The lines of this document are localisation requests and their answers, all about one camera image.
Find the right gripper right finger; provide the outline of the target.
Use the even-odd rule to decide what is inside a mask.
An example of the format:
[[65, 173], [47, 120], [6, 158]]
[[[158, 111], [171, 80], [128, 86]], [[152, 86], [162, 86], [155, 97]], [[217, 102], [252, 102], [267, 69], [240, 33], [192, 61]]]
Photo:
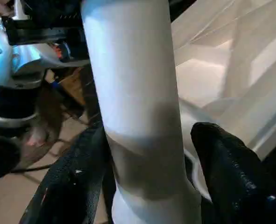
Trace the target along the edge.
[[276, 224], [276, 182], [244, 142], [219, 125], [191, 129], [211, 201], [225, 224]]

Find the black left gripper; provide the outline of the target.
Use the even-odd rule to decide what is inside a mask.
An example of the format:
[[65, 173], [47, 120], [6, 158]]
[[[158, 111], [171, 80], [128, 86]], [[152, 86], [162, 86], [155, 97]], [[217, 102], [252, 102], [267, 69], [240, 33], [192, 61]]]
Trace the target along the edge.
[[10, 45], [67, 41], [85, 42], [81, 0], [21, 0], [25, 18], [3, 16]]

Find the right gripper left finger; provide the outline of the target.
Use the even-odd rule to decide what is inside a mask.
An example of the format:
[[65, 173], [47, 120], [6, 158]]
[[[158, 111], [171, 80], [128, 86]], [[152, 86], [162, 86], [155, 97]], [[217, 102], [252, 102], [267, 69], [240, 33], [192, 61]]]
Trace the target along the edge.
[[85, 129], [48, 170], [21, 224], [92, 224], [110, 161], [102, 125]]

